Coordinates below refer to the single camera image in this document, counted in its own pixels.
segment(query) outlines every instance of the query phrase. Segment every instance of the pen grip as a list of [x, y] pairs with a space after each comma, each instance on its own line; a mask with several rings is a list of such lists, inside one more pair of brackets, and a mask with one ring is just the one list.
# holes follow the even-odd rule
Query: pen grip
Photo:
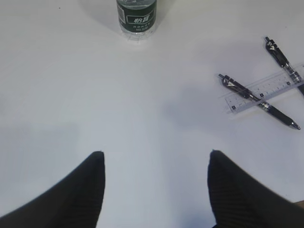
[[304, 95], [304, 85], [300, 85], [298, 87], [298, 89], [300, 90], [300, 92]]
[[282, 123], [286, 124], [287, 126], [290, 126], [291, 123], [293, 122], [293, 120], [291, 118], [289, 118], [287, 115], [280, 112], [273, 106], [269, 107], [268, 113], [271, 114], [276, 119], [278, 119], [279, 121], [281, 121]]

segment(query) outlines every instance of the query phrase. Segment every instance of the pen tip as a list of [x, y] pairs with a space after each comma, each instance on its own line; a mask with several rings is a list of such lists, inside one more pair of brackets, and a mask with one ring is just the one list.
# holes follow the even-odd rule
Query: pen tip
[[300, 129], [301, 129], [300, 126], [297, 125], [295, 122], [292, 122], [292, 123], [291, 123], [291, 126], [292, 126], [293, 128], [295, 128], [295, 129], [297, 129], [297, 130], [300, 130]]

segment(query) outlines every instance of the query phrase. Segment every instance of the black pen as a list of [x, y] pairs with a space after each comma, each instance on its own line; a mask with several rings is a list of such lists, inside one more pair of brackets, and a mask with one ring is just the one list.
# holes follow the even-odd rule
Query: black pen
[[299, 125], [295, 123], [291, 118], [289, 118], [287, 115], [283, 114], [279, 110], [277, 110], [275, 107], [273, 107], [270, 103], [266, 101], [262, 101], [261, 99], [257, 98], [253, 95], [253, 93], [247, 89], [246, 87], [242, 86], [240, 83], [236, 82], [229, 76], [223, 76], [219, 75], [222, 78], [223, 86], [226, 88], [232, 90], [233, 92], [239, 94], [241, 97], [245, 99], [250, 99], [253, 101], [261, 101], [261, 103], [258, 104], [259, 107], [261, 107], [265, 112], [268, 112], [270, 115], [281, 121], [287, 126], [292, 127], [293, 129], [300, 130], [301, 128]]
[[[271, 56], [276, 60], [278, 65], [282, 67], [287, 74], [291, 77], [292, 81], [295, 84], [301, 83], [303, 81], [302, 77], [296, 72], [293, 67], [290, 65], [288, 59], [285, 57], [283, 52], [277, 46], [273, 39], [265, 37], [266, 40], [266, 50], [271, 54]], [[298, 87], [300, 92], [304, 95], [304, 85]]]

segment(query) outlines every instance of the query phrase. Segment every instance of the white table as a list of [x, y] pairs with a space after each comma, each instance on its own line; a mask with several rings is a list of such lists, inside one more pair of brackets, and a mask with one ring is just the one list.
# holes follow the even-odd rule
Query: white table
[[[145, 43], [120, 34], [115, 0], [0, 3], [0, 215], [43, 193], [103, 150], [99, 228], [215, 224], [212, 149], [291, 201], [304, 199], [304, 130], [258, 108], [226, 114], [216, 74], [249, 84], [279, 68], [276, 40], [303, 57], [302, 0], [159, 0]], [[304, 99], [272, 100], [304, 127]]]

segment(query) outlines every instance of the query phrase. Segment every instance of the pen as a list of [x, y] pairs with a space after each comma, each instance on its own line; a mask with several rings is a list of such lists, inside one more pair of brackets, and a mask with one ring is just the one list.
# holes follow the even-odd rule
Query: pen
[[[295, 84], [301, 83], [303, 79], [301, 78], [299, 73], [296, 72], [293, 69], [293, 67], [290, 65], [288, 59], [285, 57], [285, 55], [277, 46], [277, 44], [274, 42], [274, 40], [269, 39], [268, 37], [265, 37], [265, 40], [266, 40], [266, 50], [276, 60], [278, 65], [286, 71], [286, 73], [291, 77], [292, 81]], [[304, 95], [304, 85], [299, 86], [298, 89]]]
[[241, 97], [245, 99], [250, 99], [252, 101], [261, 101], [261, 103], [258, 104], [260, 108], [262, 108], [265, 112], [268, 112], [270, 115], [272, 115], [274, 118], [278, 119], [282, 123], [284, 123], [287, 126], [292, 127], [293, 129], [300, 130], [301, 128], [299, 125], [295, 123], [291, 118], [289, 118], [287, 115], [283, 114], [279, 110], [277, 110], [275, 107], [273, 107], [270, 103], [266, 101], [262, 101], [261, 99], [257, 98], [253, 95], [253, 93], [247, 89], [246, 87], [242, 86], [240, 83], [236, 82], [229, 76], [223, 76], [219, 75], [222, 78], [223, 86], [226, 88], [232, 90], [233, 92], [239, 94]]

